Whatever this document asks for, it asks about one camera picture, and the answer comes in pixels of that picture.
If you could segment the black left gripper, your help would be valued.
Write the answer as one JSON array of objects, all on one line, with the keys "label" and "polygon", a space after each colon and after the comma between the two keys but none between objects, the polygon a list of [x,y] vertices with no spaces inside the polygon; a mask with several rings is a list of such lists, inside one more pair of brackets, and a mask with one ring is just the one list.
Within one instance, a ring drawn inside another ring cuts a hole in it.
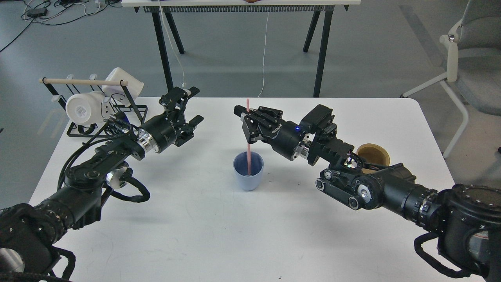
[{"label": "black left gripper", "polygon": [[204,117],[197,115],[188,123],[185,123],[183,117],[188,100],[198,93],[199,88],[196,87],[174,87],[161,96],[159,104],[164,107],[164,112],[152,117],[139,128],[138,144],[145,152],[154,150],[161,153],[170,145],[182,146],[193,138],[195,128]]}]

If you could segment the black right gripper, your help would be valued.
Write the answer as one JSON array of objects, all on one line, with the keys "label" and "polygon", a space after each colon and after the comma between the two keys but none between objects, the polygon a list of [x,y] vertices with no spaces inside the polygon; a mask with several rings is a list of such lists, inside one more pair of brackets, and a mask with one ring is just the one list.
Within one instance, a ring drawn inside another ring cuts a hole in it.
[{"label": "black right gripper", "polygon": [[308,136],[299,125],[290,120],[283,121],[283,111],[278,109],[258,107],[257,121],[241,105],[234,107],[234,114],[243,122],[242,129],[247,143],[268,143],[275,152],[290,161],[297,158],[299,144]]}]

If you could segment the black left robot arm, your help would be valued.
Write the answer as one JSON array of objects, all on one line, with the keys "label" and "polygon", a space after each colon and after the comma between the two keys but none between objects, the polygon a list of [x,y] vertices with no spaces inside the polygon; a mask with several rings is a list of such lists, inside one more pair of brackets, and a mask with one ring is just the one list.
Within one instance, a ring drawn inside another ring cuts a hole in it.
[{"label": "black left robot arm", "polygon": [[112,115],[103,126],[114,136],[100,140],[91,159],[74,162],[98,141],[92,137],[65,162],[57,191],[36,206],[16,204],[1,210],[1,281],[68,282],[75,267],[75,255],[55,247],[70,229],[80,229],[101,218],[109,197],[132,203],[149,200],[148,189],[132,176],[126,162],[132,156],[145,158],[147,152],[162,152],[168,146],[182,146],[193,138],[195,127],[203,120],[195,116],[186,121],[184,111],[196,87],[175,87],[159,103],[164,112],[137,127]]}]

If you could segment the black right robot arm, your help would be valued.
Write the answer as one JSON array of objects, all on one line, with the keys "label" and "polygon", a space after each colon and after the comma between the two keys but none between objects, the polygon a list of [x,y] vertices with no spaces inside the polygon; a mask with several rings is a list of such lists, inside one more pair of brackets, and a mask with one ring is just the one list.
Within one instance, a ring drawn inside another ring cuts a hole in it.
[{"label": "black right robot arm", "polygon": [[414,240],[415,252],[439,273],[500,281],[499,188],[455,184],[437,191],[416,184],[402,163],[369,163],[337,138],[332,109],[322,104],[299,124],[268,107],[247,110],[237,105],[234,114],[243,122],[248,143],[268,143],[288,160],[300,156],[312,166],[326,160],[328,168],[315,181],[324,194],[352,210],[384,207],[423,228],[426,234]]}]

